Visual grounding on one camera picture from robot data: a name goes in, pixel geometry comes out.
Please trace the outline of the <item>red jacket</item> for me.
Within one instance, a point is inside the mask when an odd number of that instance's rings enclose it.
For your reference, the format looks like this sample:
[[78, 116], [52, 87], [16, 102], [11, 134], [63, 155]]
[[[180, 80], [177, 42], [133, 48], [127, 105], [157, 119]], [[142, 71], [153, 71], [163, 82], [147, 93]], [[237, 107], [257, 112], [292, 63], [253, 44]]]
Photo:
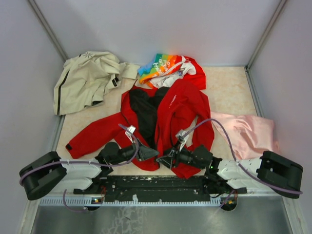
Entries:
[[134, 135], [160, 155], [176, 143], [176, 134], [194, 119], [211, 117], [208, 97], [191, 82], [179, 79], [168, 87], [145, 89], [134, 86], [121, 96], [120, 111], [92, 122], [65, 146], [74, 159], [93, 153], [114, 139], [121, 147], [130, 145], [124, 126], [133, 125]]

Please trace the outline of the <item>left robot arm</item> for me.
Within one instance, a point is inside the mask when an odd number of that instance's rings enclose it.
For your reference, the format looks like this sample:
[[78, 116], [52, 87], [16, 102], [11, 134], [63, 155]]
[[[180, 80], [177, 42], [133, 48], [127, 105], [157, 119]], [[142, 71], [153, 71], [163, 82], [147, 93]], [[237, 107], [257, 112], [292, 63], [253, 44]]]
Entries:
[[101, 179], [119, 167], [137, 160], [147, 162], [159, 152], [142, 143], [120, 148], [109, 142], [98, 156], [89, 160], [61, 160], [57, 152], [49, 152], [20, 170], [20, 184], [28, 200], [37, 200], [50, 192], [80, 190], [96, 193], [101, 189]]

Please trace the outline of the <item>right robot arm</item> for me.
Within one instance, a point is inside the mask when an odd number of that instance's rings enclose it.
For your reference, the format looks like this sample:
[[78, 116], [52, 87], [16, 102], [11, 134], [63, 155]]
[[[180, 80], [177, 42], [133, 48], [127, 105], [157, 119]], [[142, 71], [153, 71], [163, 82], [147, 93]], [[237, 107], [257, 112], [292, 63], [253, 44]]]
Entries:
[[261, 157], [252, 159], [225, 160], [213, 156], [201, 145], [194, 151], [167, 150], [157, 161], [169, 169], [192, 166], [204, 170], [209, 194], [273, 190], [292, 199], [302, 194], [303, 167], [272, 151], [264, 151]]

